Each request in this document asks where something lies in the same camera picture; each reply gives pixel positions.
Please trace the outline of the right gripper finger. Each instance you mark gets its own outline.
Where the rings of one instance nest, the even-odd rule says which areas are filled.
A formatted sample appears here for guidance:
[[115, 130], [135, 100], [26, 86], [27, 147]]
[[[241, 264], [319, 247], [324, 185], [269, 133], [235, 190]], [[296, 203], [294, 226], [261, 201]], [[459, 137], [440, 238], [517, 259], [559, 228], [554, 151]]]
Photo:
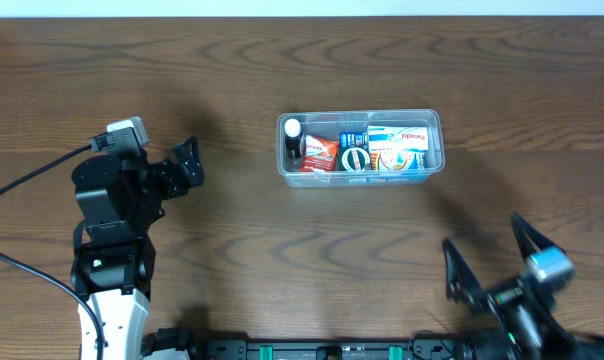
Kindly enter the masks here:
[[468, 305], [472, 313], [484, 312], [485, 291], [463, 256], [448, 238], [442, 242], [442, 248], [446, 263], [447, 298]]
[[524, 260], [535, 253], [545, 251], [552, 247], [557, 247], [559, 250], [564, 252], [564, 249], [559, 247], [550, 238], [536, 230], [517, 212], [513, 212], [510, 215], [510, 221], [521, 257]]

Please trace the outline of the black bottle white cap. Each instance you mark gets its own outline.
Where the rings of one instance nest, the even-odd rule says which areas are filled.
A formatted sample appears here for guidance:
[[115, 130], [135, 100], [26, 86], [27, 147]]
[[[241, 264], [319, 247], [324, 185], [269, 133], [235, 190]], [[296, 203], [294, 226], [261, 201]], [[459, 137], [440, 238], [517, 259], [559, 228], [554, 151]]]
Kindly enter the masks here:
[[285, 149], [290, 159], [299, 159], [303, 154], [304, 135], [301, 123], [295, 119], [287, 119], [284, 123]]

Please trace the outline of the red orange sachet packet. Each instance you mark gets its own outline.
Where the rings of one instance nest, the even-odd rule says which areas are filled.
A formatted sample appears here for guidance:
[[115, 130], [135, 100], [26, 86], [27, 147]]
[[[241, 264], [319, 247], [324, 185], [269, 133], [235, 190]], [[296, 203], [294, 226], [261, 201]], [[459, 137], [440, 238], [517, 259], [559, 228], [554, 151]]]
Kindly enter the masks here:
[[305, 152], [301, 172], [331, 172], [334, 170], [339, 142], [313, 135], [305, 136]]

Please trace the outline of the blue Kool Fever box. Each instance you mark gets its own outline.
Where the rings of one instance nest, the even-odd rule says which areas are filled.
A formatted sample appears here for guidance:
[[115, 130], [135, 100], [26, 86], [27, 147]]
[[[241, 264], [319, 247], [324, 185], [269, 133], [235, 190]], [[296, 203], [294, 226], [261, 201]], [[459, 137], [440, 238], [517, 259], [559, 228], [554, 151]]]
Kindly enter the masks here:
[[[364, 132], [341, 133], [339, 140], [339, 150], [353, 146], [362, 147], [368, 151], [368, 134]], [[426, 168], [426, 152], [388, 151], [370, 154], [368, 151], [371, 159], [370, 170], [381, 172], [423, 170]]]

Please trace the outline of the white blue Panadol box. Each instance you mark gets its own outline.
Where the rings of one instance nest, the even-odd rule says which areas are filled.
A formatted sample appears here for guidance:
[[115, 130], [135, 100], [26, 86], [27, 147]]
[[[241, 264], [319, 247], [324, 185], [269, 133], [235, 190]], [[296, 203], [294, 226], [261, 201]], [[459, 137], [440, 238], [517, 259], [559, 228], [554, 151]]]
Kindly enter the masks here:
[[428, 129], [426, 127], [369, 126], [367, 134], [370, 154], [388, 151], [426, 152], [428, 150]]

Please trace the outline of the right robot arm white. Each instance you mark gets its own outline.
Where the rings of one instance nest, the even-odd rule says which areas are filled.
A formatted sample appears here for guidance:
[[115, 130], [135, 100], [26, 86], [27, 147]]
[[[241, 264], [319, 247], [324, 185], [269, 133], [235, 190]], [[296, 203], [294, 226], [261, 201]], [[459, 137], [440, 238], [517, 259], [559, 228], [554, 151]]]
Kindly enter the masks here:
[[566, 251], [519, 214], [513, 213], [510, 221], [525, 269], [490, 289], [480, 285], [451, 240], [442, 242], [447, 298], [468, 305], [474, 315], [492, 314], [498, 322], [496, 329], [458, 340], [452, 357], [604, 359], [604, 336], [574, 335], [552, 315], [554, 294], [575, 275]]

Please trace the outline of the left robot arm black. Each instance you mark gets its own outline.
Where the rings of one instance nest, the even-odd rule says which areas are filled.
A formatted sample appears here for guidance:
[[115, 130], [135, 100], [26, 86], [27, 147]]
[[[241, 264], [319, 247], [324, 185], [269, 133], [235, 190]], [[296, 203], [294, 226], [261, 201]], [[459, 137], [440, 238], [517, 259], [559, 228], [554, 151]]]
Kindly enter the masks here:
[[150, 163], [130, 129], [89, 141], [93, 157], [72, 173], [84, 216], [74, 232], [71, 280], [88, 312], [82, 318], [84, 359], [141, 359], [156, 251], [149, 228], [164, 201], [186, 195], [205, 176], [196, 137], [174, 158]]

